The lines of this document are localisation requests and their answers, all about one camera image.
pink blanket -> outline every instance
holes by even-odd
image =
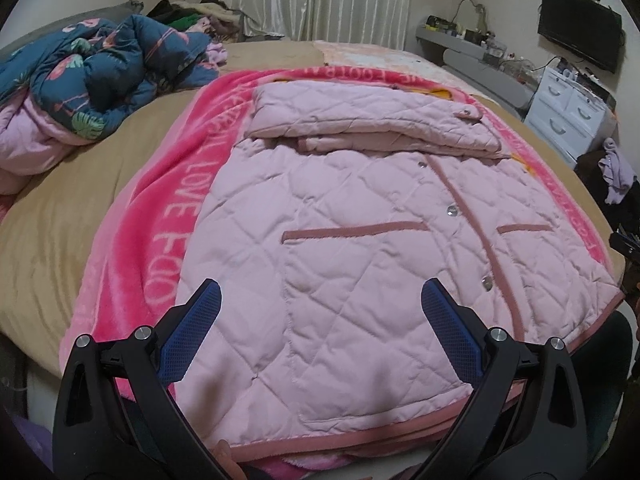
[[[62,368],[81,333],[91,333],[98,341],[123,338],[139,325],[155,324],[174,304],[200,207],[246,129],[254,89],[281,79],[342,79],[427,92],[441,87],[382,70],[326,67],[233,73],[203,88],[149,163],[118,196],[98,230],[72,324],[61,344]],[[565,211],[589,254],[610,269],[606,249],[591,222],[537,153],[481,104],[462,92],[450,92],[455,101],[484,111]]]

bed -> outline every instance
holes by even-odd
[[[411,73],[475,95],[524,138],[588,215],[600,237],[610,227],[580,180],[556,155],[495,102],[446,71],[408,53],[371,45],[290,41],[228,45],[222,73],[313,66],[363,66]],[[0,224],[0,330],[32,360],[61,375],[58,350],[73,314],[94,235],[113,200],[149,160],[196,95],[183,91],[134,113],[111,137],[81,148],[35,178]],[[609,251],[620,282],[624,258]]]

gray pillow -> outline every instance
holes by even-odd
[[[18,50],[20,47],[25,46],[26,44],[31,43],[31,41],[35,41],[42,36],[62,30],[67,25],[73,25],[75,23],[82,22],[82,20],[88,20],[89,18],[104,18],[105,20],[120,23],[132,14],[140,14],[144,7],[145,4],[142,2],[129,0],[128,2],[119,4],[115,7],[90,10],[89,12],[82,12],[81,14],[75,14],[74,16],[69,16],[68,18],[63,18],[62,20],[49,23],[49,25],[45,25],[44,27],[40,27],[29,34],[25,34],[23,37],[12,41],[7,46],[0,49],[0,63],[4,63],[12,52]]]

black tv screen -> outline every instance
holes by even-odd
[[[592,0],[542,0],[538,34],[610,72],[623,43],[622,17]]]

quilted jacket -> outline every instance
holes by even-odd
[[[254,100],[178,286],[177,303],[207,277],[223,291],[175,386],[207,445],[225,438],[252,460],[445,429],[470,387],[420,309],[429,278],[489,327],[572,348],[619,302],[479,108],[318,81],[266,84]]]

